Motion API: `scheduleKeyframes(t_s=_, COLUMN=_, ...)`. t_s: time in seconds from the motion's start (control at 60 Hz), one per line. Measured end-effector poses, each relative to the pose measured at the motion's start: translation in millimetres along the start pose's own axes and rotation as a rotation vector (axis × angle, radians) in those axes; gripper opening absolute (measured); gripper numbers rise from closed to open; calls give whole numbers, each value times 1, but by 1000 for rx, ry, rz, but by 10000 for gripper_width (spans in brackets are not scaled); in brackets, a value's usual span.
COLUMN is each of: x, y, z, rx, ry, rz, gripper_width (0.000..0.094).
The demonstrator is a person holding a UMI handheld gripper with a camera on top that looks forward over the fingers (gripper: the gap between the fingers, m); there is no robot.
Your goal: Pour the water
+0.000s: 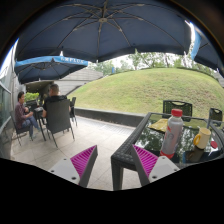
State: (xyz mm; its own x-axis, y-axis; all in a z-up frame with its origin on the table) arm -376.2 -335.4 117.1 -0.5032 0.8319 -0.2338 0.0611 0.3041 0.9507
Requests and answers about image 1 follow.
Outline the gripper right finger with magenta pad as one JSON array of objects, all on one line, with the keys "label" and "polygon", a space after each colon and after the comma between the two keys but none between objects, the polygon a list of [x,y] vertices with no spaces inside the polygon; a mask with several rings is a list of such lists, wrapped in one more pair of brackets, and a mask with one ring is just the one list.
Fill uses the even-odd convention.
[{"label": "gripper right finger with magenta pad", "polygon": [[132,146],[131,155],[142,186],[179,171],[166,156],[156,156],[139,146]]}]

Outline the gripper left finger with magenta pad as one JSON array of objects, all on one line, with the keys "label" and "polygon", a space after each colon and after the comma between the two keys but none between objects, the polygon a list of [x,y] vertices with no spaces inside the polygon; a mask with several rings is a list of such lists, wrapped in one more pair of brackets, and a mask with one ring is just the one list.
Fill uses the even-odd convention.
[{"label": "gripper left finger with magenta pad", "polygon": [[97,146],[94,145],[71,158],[61,159],[49,169],[49,172],[81,187],[86,187],[97,156]]}]

